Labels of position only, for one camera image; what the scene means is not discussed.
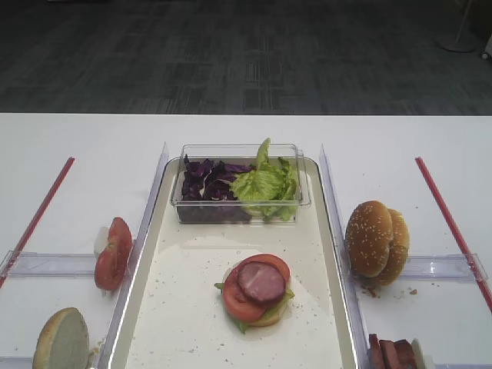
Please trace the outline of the round meat slice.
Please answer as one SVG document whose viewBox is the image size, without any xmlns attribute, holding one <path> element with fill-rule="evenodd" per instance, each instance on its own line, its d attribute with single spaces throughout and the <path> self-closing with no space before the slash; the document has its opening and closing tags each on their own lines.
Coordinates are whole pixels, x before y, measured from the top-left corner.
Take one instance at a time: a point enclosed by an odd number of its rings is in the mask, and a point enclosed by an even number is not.
<svg viewBox="0 0 492 369">
<path fill-rule="evenodd" d="M 263 306 L 278 303 L 287 288 L 284 277 L 275 266 L 259 261 L 249 261 L 240 266 L 237 282 L 248 300 Z"/>
</svg>

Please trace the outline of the green lettuce leaves in container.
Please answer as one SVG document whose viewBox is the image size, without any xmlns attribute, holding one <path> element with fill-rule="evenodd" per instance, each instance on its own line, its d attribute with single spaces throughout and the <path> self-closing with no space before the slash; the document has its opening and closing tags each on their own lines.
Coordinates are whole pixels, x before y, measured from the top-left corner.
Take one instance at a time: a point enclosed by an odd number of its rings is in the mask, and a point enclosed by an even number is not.
<svg viewBox="0 0 492 369">
<path fill-rule="evenodd" d="M 235 175 L 230 189 L 242 202 L 259 201 L 294 201 L 298 189 L 297 172 L 288 160 L 279 157 L 279 165 L 271 163 L 268 155 L 271 139 L 261 143 L 256 157 L 255 169 Z M 268 206 L 246 207 L 250 214 L 261 216 L 263 221 L 281 219 L 290 221 L 296 212 L 294 205 L 269 204 Z"/>
</svg>

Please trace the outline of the lettuce leaf on bun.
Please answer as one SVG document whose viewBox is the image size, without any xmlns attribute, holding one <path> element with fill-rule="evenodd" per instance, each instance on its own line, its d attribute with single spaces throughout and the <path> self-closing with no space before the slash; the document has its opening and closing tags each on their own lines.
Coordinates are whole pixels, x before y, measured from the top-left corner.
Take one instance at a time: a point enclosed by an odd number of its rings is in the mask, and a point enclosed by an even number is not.
<svg viewBox="0 0 492 369">
<path fill-rule="evenodd" d="M 225 310 L 242 334 L 250 327 L 267 327 L 278 323 L 290 299 L 295 296 L 290 284 L 287 284 L 286 291 L 277 304 L 262 307 L 246 298 L 236 285 L 226 288 L 226 292 L 223 292 L 224 283 L 215 283 L 214 286 L 221 292 Z"/>
</svg>

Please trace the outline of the stack of meat slices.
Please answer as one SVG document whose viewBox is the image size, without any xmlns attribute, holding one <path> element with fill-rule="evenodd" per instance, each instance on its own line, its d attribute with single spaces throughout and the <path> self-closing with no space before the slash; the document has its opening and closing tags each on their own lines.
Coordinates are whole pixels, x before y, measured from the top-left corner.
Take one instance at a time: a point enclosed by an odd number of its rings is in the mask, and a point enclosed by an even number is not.
<svg viewBox="0 0 492 369">
<path fill-rule="evenodd" d="M 370 359 L 375 369 L 417 369 L 416 357 L 407 340 L 380 340 L 369 335 Z"/>
</svg>

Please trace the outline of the front sesame bun top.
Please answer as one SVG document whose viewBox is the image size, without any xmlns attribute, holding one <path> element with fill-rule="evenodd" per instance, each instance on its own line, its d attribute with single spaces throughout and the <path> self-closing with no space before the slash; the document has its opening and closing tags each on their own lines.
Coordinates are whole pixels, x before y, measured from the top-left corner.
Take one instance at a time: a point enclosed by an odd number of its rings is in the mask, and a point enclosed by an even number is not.
<svg viewBox="0 0 492 369">
<path fill-rule="evenodd" d="M 345 240 L 354 272 L 366 278 L 378 276 L 387 264 L 393 240 L 389 209 L 379 201 L 366 201 L 352 212 Z"/>
</svg>

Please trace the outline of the bottom bun on tray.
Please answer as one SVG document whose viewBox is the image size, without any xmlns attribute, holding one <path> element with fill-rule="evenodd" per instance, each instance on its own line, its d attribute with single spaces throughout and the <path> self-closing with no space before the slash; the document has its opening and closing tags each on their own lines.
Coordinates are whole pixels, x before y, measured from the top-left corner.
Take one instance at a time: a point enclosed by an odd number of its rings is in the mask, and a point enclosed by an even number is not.
<svg viewBox="0 0 492 369">
<path fill-rule="evenodd" d="M 253 322 L 245 322 L 235 317 L 232 313 L 229 312 L 228 308 L 225 307 L 225 310 L 230 317 L 230 319 L 235 323 L 238 329 L 242 334 L 250 327 L 267 327 L 279 322 L 282 319 L 284 312 L 288 307 L 288 302 L 290 299 L 294 298 L 295 294 L 291 290 L 291 286 L 286 285 L 286 291 L 283 298 L 276 304 L 269 307 L 264 314 L 261 316 L 259 320 Z"/>
</svg>

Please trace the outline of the white metal tray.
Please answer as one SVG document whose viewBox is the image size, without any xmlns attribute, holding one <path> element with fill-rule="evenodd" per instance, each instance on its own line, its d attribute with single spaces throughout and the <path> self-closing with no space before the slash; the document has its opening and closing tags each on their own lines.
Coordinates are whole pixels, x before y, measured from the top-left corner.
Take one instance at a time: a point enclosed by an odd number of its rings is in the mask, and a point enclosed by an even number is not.
<svg viewBox="0 0 492 369">
<path fill-rule="evenodd" d="M 110 368 L 356 368 L 319 160 L 294 223 L 182 224 L 165 165 L 115 361 Z M 248 256 L 275 254 L 295 296 L 283 318 L 242 334 L 215 283 Z"/>
</svg>

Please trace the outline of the rear sesame bun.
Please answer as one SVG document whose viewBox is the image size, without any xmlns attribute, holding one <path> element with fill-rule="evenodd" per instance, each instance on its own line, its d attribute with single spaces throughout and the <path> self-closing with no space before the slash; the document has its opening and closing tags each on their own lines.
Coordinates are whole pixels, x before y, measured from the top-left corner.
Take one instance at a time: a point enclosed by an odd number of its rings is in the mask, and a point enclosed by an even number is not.
<svg viewBox="0 0 492 369">
<path fill-rule="evenodd" d="M 393 240 L 389 244 L 389 255 L 384 270 L 377 276 L 381 285 L 392 284 L 401 274 L 407 262 L 410 248 L 410 233 L 403 215 L 394 209 L 389 209 Z"/>
</svg>

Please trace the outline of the left red strip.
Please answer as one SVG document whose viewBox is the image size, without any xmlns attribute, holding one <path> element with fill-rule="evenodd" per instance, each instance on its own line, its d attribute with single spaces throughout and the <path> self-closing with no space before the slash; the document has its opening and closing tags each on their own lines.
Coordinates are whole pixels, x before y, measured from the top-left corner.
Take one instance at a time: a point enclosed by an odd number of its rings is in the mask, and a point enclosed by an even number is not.
<svg viewBox="0 0 492 369">
<path fill-rule="evenodd" d="M 62 182 L 65 180 L 65 177 L 66 177 L 67 173 L 70 171 L 74 162 L 75 162 L 74 157 L 69 157 L 67 159 L 64 166 L 60 170 L 57 178 L 55 179 L 52 186 L 50 187 L 48 193 L 44 197 L 42 203 L 39 205 L 38 210 L 35 212 L 34 216 L 30 220 L 27 228 L 25 229 L 24 233 L 22 234 L 21 238 L 19 239 L 17 245 L 15 246 L 15 249 L 12 251 L 12 253 L 8 257 L 6 265 L 1 270 L 1 283 L 0 283 L 1 287 L 3 286 L 3 284 L 5 283 L 5 281 L 7 279 L 8 272 L 14 266 L 18 257 L 20 256 L 20 254 L 24 250 L 25 245 L 27 244 L 29 238 L 32 236 L 32 233 L 34 232 L 36 226 L 38 225 L 40 219 L 42 218 L 42 215 L 45 213 L 47 207 L 50 205 L 53 197 L 55 196 L 55 194 L 56 194 L 57 190 L 59 189 L 60 185 L 62 184 Z"/>
</svg>

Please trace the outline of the red strip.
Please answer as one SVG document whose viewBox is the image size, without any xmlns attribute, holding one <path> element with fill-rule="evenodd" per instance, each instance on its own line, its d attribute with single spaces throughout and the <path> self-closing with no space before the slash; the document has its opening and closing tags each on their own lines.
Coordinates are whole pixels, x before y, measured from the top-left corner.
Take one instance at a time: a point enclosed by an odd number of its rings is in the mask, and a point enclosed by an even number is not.
<svg viewBox="0 0 492 369">
<path fill-rule="evenodd" d="M 449 211 L 448 206 L 446 205 L 445 200 L 440 194 L 440 191 L 434 182 L 434 179 L 431 176 L 431 173 L 429 172 L 427 166 L 424 163 L 424 160 L 422 157 L 416 157 L 415 162 L 417 166 L 419 167 L 419 170 L 424 177 L 424 180 L 427 183 L 427 186 L 430 189 L 431 194 L 434 197 L 434 200 L 437 203 L 437 206 L 439 207 L 444 220 L 447 223 L 447 226 L 450 229 L 451 234 L 454 236 L 454 240 L 457 243 L 457 246 L 459 247 L 461 253 L 464 255 L 467 264 L 472 271 L 474 275 L 474 279 L 477 283 L 477 286 L 480 289 L 480 292 L 489 308 L 489 310 L 492 309 L 491 305 L 491 291 L 490 288 L 487 284 L 486 278 L 484 277 L 484 272 L 481 271 L 478 265 L 478 260 L 474 256 L 474 254 L 471 252 L 469 247 L 467 246 L 467 242 L 464 239 L 464 236 L 461 234 L 459 227 L 457 226 L 457 223 L 455 222 L 451 212 Z"/>
<path fill-rule="evenodd" d="M 35 212 L 34 216 L 30 220 L 27 228 L 25 229 L 24 233 L 22 234 L 21 238 L 19 239 L 17 245 L 15 246 L 15 249 L 12 251 L 12 253 L 8 257 L 6 265 L 1 270 L 1 283 L 0 283 L 1 287 L 3 286 L 3 284 L 5 283 L 5 281 L 7 279 L 8 272 L 14 266 L 18 257 L 20 256 L 20 254 L 24 250 L 25 245 L 27 244 L 29 238 L 32 236 L 32 233 L 34 232 L 36 226 L 38 225 L 40 219 L 42 218 L 42 215 L 45 213 L 47 207 L 50 205 L 53 197 L 55 196 L 55 194 L 56 194 L 57 190 L 59 189 L 60 185 L 62 184 L 62 182 L 65 180 L 65 177 L 66 177 L 67 173 L 70 171 L 74 162 L 75 162 L 74 157 L 69 157 L 67 159 L 64 166 L 60 170 L 57 178 L 55 179 L 52 186 L 50 187 L 48 193 L 44 197 L 42 203 L 39 205 L 38 210 Z"/>
</svg>

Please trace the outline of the clear holder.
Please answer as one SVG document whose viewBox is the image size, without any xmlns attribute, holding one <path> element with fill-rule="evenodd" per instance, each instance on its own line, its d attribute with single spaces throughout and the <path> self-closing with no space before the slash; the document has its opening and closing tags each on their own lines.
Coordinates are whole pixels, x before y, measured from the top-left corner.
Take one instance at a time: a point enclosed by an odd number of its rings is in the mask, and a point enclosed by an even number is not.
<svg viewBox="0 0 492 369">
<path fill-rule="evenodd" d="M 488 281 L 488 275 L 477 254 L 411 255 L 400 279 L 476 282 Z"/>
<path fill-rule="evenodd" d="M 0 357 L 0 369 L 32 369 L 32 358 Z"/>
<path fill-rule="evenodd" d="M 14 258 L 9 251 L 1 263 L 1 277 L 92 277 L 96 257 L 93 254 L 46 254 L 22 252 Z"/>
</svg>

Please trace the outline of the upper left clear holder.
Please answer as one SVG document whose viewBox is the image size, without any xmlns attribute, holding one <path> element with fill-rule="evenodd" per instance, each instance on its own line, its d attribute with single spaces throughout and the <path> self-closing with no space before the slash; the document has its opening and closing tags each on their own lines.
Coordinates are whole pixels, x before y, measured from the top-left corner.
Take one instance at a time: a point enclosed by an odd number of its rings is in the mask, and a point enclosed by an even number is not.
<svg viewBox="0 0 492 369">
<path fill-rule="evenodd" d="M 46 254 L 22 252 L 14 258 L 9 251 L 1 263 L 1 277 L 92 277 L 96 257 L 93 254 Z"/>
</svg>

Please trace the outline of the white pusher block right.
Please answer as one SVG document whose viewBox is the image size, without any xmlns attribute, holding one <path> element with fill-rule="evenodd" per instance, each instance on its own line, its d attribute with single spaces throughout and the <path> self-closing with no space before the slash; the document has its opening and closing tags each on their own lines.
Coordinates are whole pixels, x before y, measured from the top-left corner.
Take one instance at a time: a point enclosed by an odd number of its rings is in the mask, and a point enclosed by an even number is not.
<svg viewBox="0 0 492 369">
<path fill-rule="evenodd" d="M 418 339 L 415 338 L 412 340 L 411 347 L 414 352 L 414 358 L 415 358 L 417 369 L 437 368 L 433 358 L 430 355 L 424 353 Z"/>
</svg>

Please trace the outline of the right red strip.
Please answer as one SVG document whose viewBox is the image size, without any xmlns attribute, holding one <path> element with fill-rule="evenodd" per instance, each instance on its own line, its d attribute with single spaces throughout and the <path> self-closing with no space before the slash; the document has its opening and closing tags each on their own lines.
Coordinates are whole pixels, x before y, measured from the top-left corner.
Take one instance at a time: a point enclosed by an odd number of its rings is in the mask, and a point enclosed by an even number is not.
<svg viewBox="0 0 492 369">
<path fill-rule="evenodd" d="M 437 206 L 439 207 L 444 220 L 447 223 L 447 226 L 450 229 L 451 234 L 454 236 L 454 240 L 457 243 L 457 246 L 459 247 L 461 253 L 464 255 L 467 264 L 472 271 L 474 275 L 474 279 L 477 283 L 477 286 L 480 289 L 480 292 L 489 308 L 489 310 L 492 309 L 491 305 L 491 291 L 490 288 L 487 284 L 486 278 L 484 277 L 484 272 L 481 271 L 478 265 L 478 260 L 474 256 L 474 254 L 471 252 L 469 247 L 467 246 L 467 242 L 464 239 L 464 236 L 461 234 L 459 227 L 457 226 L 457 223 L 455 222 L 451 212 L 449 211 L 448 206 L 446 205 L 445 200 L 440 194 L 440 191 L 434 182 L 434 179 L 431 176 L 431 173 L 429 172 L 427 166 L 424 163 L 424 160 L 422 157 L 416 157 L 415 162 L 417 166 L 419 167 L 419 170 L 424 177 L 424 180 L 427 183 L 427 186 L 430 189 L 431 194 L 434 197 L 434 200 L 437 203 Z"/>
</svg>

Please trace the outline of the lower left clear holder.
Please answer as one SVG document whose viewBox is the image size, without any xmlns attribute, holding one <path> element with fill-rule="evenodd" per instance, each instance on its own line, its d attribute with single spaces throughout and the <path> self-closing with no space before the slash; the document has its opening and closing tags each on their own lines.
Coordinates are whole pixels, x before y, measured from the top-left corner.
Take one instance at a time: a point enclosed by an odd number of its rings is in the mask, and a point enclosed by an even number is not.
<svg viewBox="0 0 492 369">
<path fill-rule="evenodd" d="M 32 358 L 0 357 L 0 369 L 32 369 Z"/>
</svg>

